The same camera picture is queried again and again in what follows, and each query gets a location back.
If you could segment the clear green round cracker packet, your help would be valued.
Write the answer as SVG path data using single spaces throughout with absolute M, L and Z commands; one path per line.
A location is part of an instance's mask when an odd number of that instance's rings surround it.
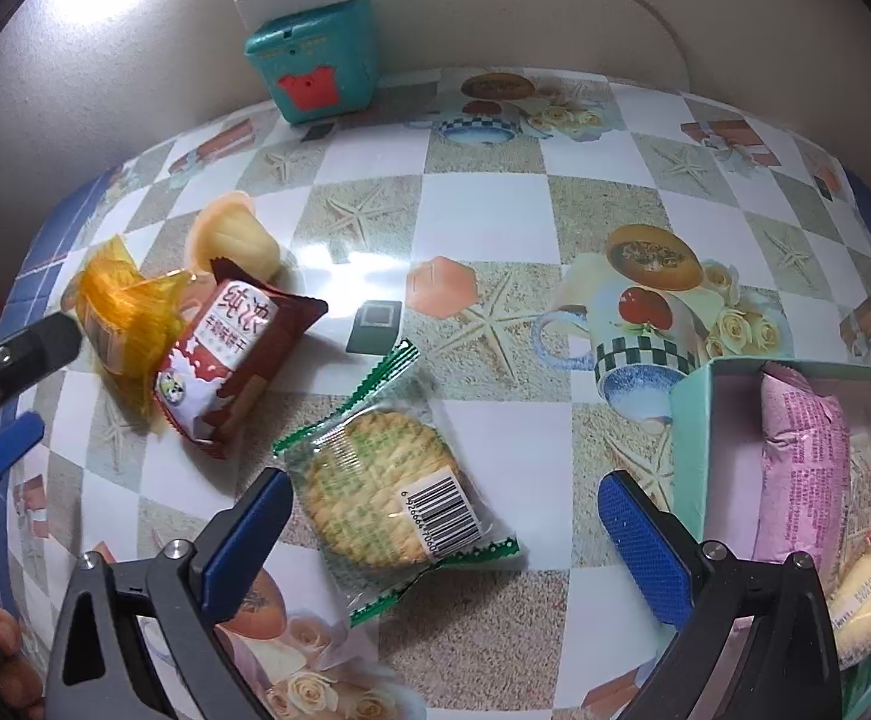
M 273 445 L 353 628 L 424 575 L 522 553 L 453 448 L 435 394 L 421 351 L 401 340 L 343 405 Z

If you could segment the pink snack packet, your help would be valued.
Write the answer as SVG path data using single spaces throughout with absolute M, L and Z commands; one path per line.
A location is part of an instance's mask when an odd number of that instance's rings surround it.
M 762 484 L 753 557 L 780 564 L 808 554 L 833 585 L 851 490 L 849 426 L 839 400 L 797 369 L 761 372 Z

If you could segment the yellow jelly cup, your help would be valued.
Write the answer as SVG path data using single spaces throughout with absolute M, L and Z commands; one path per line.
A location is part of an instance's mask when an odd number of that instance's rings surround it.
M 196 215 L 184 259 L 193 273 L 208 273 L 214 259 L 229 259 L 250 277 L 269 283 L 280 273 L 281 247 L 255 215 L 252 197 L 232 190 Z

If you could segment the yellow wrapped snack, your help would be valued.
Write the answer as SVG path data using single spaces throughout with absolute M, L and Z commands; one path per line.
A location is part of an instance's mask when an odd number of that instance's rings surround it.
M 148 419 L 157 367 L 184 330 L 185 268 L 148 278 L 122 236 L 94 250 L 71 282 L 74 313 L 123 405 Z

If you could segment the brown red milk biscuit packet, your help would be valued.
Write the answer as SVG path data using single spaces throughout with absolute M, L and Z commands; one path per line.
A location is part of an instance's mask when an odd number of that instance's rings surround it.
M 211 273 L 216 288 L 157 367 L 152 393 L 180 436 L 221 458 L 328 304 L 286 293 L 224 257 Z

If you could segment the shallow teal white tray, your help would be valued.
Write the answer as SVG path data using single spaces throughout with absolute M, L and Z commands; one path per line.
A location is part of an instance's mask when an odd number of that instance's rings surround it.
M 842 711 L 871 718 L 871 367 L 719 358 L 670 401 L 670 511 L 740 559 L 811 557 Z

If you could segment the checkered patterned tablecloth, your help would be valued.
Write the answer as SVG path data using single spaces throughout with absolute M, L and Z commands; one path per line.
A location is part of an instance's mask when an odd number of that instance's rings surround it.
M 196 215 L 232 190 L 280 244 L 283 288 L 328 312 L 224 458 L 123 408 L 92 348 L 20 397 L 45 424 L 8 504 L 36 665 L 79 553 L 127 561 L 196 535 L 281 437 L 338 408 L 406 338 L 520 561 L 426 575 L 387 616 L 349 628 L 294 517 L 227 642 L 281 718 L 613 717 L 659 629 L 603 532 L 596 488 L 621 468 L 668 504 L 675 463 L 660 385 L 633 380 L 612 400 L 596 348 L 666 322 L 698 361 L 871 364 L 867 193 L 814 143 L 691 94 L 427 71 L 385 83 L 354 119 L 291 127 L 257 104 L 116 169 L 47 314 L 113 236 L 148 277 L 182 268 Z

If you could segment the teal box red label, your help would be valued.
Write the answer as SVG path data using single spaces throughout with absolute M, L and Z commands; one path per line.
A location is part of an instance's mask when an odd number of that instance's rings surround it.
M 379 82 L 371 0 L 346 0 L 265 23 L 245 59 L 289 124 L 367 109 Z

